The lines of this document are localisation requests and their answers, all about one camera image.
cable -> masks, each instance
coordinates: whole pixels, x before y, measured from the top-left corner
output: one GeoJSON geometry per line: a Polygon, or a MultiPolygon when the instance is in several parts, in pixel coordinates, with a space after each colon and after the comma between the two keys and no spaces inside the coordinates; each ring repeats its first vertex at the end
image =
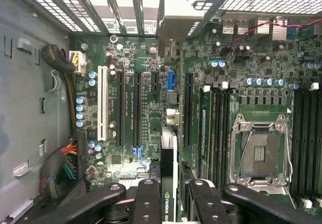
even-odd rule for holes
{"type": "Polygon", "coordinates": [[[261,27],[263,25],[266,25],[266,24],[271,24],[271,25],[274,25],[274,26],[280,26],[280,27],[283,27],[283,28],[303,28],[303,27],[307,27],[307,26],[312,26],[314,24],[317,24],[319,22],[322,22],[322,19],[317,19],[317,20],[314,20],[308,24],[300,24],[300,25],[296,25],[296,24],[292,24],[292,25],[284,25],[284,24],[278,24],[278,23],[274,23],[274,22],[271,22],[271,21],[267,21],[267,22],[264,22],[264,23],[261,23],[259,25],[257,25],[256,27],[252,28],[252,29],[249,29],[248,31],[246,31],[244,34],[242,34],[240,37],[234,39],[232,41],[232,43],[230,44],[230,46],[232,46],[233,44],[235,44],[237,41],[241,40],[242,38],[244,38],[246,35],[248,35],[249,33],[251,33],[252,31],[255,31],[258,27],[261,27]]]}

white connector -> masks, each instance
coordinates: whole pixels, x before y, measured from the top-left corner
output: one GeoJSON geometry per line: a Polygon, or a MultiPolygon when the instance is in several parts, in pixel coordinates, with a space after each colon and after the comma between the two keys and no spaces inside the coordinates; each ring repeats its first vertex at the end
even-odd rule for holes
{"type": "Polygon", "coordinates": [[[72,62],[75,67],[76,70],[74,71],[74,73],[76,74],[86,74],[86,55],[83,54],[80,51],[70,51],[69,52],[69,59],[72,61],[72,55],[77,57],[77,61],[76,62],[72,62]]]}
{"type": "Polygon", "coordinates": [[[97,102],[97,140],[106,141],[108,137],[108,67],[98,67],[98,102],[97,102]]]}

pci slot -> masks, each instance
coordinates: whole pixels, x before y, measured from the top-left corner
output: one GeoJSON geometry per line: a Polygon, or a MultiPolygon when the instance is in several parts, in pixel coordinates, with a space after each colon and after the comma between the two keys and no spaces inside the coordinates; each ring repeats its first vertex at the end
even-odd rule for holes
{"type": "Polygon", "coordinates": [[[151,93],[159,94],[159,73],[151,72],[151,93]]]}
{"type": "Polygon", "coordinates": [[[97,140],[108,136],[108,67],[98,66],[97,140]]]}
{"type": "Polygon", "coordinates": [[[175,78],[176,78],[175,73],[173,71],[169,71],[168,72],[168,90],[174,90],[175,84],[176,84],[175,78]]]}
{"type": "Polygon", "coordinates": [[[133,95],[133,145],[141,146],[142,129],[142,73],[134,73],[134,95],[133,95]]]}
{"type": "Polygon", "coordinates": [[[193,113],[193,73],[185,77],[185,105],[184,105],[184,143],[185,147],[191,146],[192,113],[193,113]]]}
{"type": "Polygon", "coordinates": [[[119,105],[119,112],[117,115],[117,127],[116,127],[116,145],[124,146],[125,144],[125,73],[118,71],[116,73],[117,89],[116,89],[116,101],[119,105]]]}

white pci slot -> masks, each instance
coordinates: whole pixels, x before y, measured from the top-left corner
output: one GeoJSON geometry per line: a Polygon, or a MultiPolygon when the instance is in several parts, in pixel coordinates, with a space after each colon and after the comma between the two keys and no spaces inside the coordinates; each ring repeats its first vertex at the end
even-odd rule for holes
{"type": "Polygon", "coordinates": [[[98,67],[97,140],[106,141],[108,133],[108,68],[98,67]]]}

black pcie slot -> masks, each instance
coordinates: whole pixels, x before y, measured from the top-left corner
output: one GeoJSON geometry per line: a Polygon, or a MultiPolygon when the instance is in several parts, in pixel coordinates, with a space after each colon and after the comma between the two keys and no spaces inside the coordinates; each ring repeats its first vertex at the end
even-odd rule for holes
{"type": "Polygon", "coordinates": [[[142,73],[134,73],[134,95],[133,95],[133,145],[141,145],[142,125],[142,73]]]}
{"type": "Polygon", "coordinates": [[[159,94],[159,73],[151,72],[151,93],[159,94]]]}
{"type": "Polygon", "coordinates": [[[314,193],[319,193],[319,187],[321,182],[320,176],[320,162],[321,162],[321,143],[322,143],[322,94],[319,92],[317,97],[317,114],[316,114],[316,139],[314,144],[315,156],[314,156],[314,183],[313,191],[314,193]]]}
{"type": "Polygon", "coordinates": [[[185,147],[191,146],[191,128],[193,112],[193,73],[187,73],[185,77],[185,110],[184,110],[184,142],[185,147]]]}
{"type": "Polygon", "coordinates": [[[124,146],[125,144],[125,73],[122,71],[116,72],[117,87],[116,87],[116,102],[119,106],[116,126],[116,146],[124,146]]]}
{"type": "Polygon", "coordinates": [[[300,169],[301,169],[301,177],[300,177],[300,182],[299,182],[299,193],[304,194],[306,192],[306,180],[307,180],[307,168],[306,168],[306,158],[307,158],[307,146],[308,146],[308,124],[309,124],[309,119],[310,116],[310,94],[307,92],[305,93],[305,101],[304,101],[304,106],[302,110],[302,136],[301,136],[301,148],[300,148],[300,169]]]}

